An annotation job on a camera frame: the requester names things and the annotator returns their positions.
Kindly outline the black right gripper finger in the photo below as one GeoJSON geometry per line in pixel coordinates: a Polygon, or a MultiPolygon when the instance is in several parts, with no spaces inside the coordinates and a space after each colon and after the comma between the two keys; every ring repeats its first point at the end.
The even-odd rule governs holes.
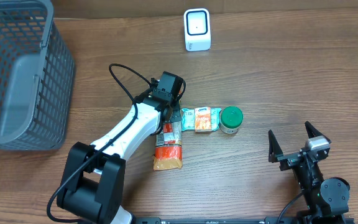
{"type": "Polygon", "coordinates": [[[309,138],[322,136],[328,141],[328,143],[331,144],[331,140],[328,137],[326,137],[323,133],[318,131],[309,121],[305,122],[305,128],[309,138]]]}
{"type": "Polygon", "coordinates": [[[278,162],[278,158],[283,156],[283,152],[272,130],[268,131],[268,140],[268,161],[271,163],[278,162]]]}

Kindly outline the green lid jar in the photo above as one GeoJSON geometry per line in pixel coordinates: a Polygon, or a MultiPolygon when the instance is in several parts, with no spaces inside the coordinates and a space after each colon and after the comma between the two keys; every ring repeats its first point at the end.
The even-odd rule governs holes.
{"type": "Polygon", "coordinates": [[[224,108],[220,115],[220,128],[226,134],[235,134],[238,132],[244,115],[240,108],[228,106],[224,108]]]}

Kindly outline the orange pasta package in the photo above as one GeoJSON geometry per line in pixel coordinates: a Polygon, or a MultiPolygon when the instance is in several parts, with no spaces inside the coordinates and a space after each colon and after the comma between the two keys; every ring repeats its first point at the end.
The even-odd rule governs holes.
{"type": "Polygon", "coordinates": [[[164,123],[162,128],[162,132],[156,137],[154,170],[181,169],[181,121],[164,123]]]}

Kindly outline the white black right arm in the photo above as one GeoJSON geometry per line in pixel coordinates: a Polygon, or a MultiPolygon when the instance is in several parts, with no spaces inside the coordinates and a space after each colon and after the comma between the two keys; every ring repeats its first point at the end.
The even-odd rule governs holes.
{"type": "Polygon", "coordinates": [[[288,155],[283,153],[273,131],[268,131],[268,161],[278,162],[281,171],[292,170],[300,187],[300,193],[283,208],[275,223],[354,223],[344,216],[349,211],[350,184],[340,177],[325,179],[318,165],[329,156],[331,140],[308,121],[305,128],[308,134],[305,146],[288,155]],[[308,209],[285,218],[287,210],[300,197],[305,199],[308,209]]]}

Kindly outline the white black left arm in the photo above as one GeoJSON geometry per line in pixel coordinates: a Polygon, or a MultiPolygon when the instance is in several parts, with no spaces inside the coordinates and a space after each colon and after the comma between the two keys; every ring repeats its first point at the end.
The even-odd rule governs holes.
{"type": "Polygon", "coordinates": [[[50,201],[76,215],[75,223],[135,223],[135,216],[121,205],[126,162],[170,119],[185,88],[184,79],[163,72],[132,100],[130,112],[110,132],[90,145],[74,144],[50,201]]]}

